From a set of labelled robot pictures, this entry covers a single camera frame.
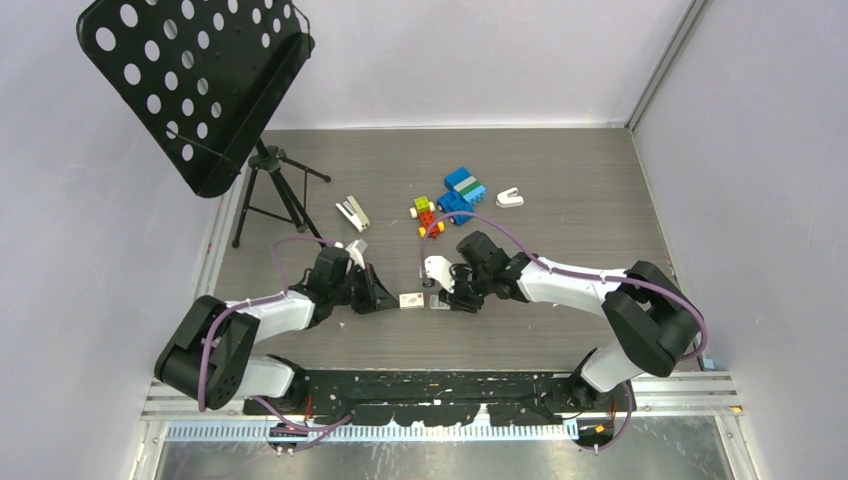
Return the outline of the white staple box sleeve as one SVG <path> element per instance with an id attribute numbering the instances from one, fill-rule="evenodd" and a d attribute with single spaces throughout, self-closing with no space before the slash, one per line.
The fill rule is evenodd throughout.
<path id="1" fill-rule="evenodd" d="M 404 293 L 398 296 L 399 308 L 418 309 L 425 306 L 425 294 L 423 292 Z"/>

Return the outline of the staple tray with staples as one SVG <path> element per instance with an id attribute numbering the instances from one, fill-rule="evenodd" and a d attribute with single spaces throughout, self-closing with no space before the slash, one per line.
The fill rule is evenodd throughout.
<path id="1" fill-rule="evenodd" d="M 438 295 L 431 295 L 429 297 L 429 308 L 432 310 L 450 310 L 451 306 L 442 301 Z"/>

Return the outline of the white and green stapler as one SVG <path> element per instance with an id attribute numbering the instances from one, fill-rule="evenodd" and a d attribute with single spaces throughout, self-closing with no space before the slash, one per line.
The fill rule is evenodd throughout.
<path id="1" fill-rule="evenodd" d="M 335 207 L 359 233 L 363 233 L 370 227 L 368 216 L 354 196 L 347 196 L 342 202 L 337 202 Z"/>

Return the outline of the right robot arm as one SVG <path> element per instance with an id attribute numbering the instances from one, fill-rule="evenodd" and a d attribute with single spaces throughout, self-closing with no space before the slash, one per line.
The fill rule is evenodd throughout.
<path id="1" fill-rule="evenodd" d="M 572 400 L 584 410 L 598 409 L 614 388 L 642 373 L 668 376 L 704 327 L 700 312 L 650 262 L 596 270 L 526 251 L 508 255 L 481 231 L 456 250 L 459 263 L 442 256 L 422 262 L 423 277 L 440 286 L 440 301 L 453 310 L 475 313 L 494 295 L 558 304 L 607 321 L 614 341 L 592 350 L 569 378 Z"/>

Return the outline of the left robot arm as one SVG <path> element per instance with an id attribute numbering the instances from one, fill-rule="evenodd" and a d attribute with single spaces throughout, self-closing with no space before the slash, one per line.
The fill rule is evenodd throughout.
<path id="1" fill-rule="evenodd" d="M 323 248 L 302 279 L 279 293 L 240 302 L 197 298 L 157 358 L 154 376 L 194 399 L 201 411 L 259 396 L 284 414 L 296 413 L 307 398 L 303 368 L 258 356 L 254 346 L 313 328 L 338 306 L 360 315 L 399 306 L 354 244 Z"/>

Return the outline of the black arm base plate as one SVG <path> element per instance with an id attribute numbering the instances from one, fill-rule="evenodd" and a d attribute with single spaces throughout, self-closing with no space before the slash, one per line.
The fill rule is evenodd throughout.
<path id="1" fill-rule="evenodd" d="M 347 418 L 357 426 L 466 426 L 486 413 L 492 426 L 554 425 L 580 413 L 624 413 L 618 386 L 592 397 L 575 391 L 568 374 L 520 371 L 303 370 L 280 397 L 248 400 L 258 415 L 309 414 L 320 425 Z"/>

